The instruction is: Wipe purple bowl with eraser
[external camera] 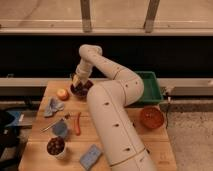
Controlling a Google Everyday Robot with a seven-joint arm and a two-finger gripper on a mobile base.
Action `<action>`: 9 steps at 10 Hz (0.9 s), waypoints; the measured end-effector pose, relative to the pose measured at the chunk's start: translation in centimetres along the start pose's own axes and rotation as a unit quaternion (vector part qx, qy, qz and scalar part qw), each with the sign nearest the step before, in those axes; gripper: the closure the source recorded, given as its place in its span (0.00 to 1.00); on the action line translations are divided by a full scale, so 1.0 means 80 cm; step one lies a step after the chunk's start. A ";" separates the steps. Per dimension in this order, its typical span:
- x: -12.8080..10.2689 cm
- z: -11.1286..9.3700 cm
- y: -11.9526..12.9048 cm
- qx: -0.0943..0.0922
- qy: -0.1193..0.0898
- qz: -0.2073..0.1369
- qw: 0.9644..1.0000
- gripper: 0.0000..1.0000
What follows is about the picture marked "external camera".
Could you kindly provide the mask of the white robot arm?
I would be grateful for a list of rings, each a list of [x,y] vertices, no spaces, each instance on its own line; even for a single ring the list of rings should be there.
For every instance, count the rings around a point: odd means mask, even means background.
[[[102,56],[102,48],[81,45],[76,74],[87,81],[96,67],[108,81],[95,83],[88,91],[89,112],[112,171],[157,171],[125,107],[140,99],[142,79],[132,70]]]

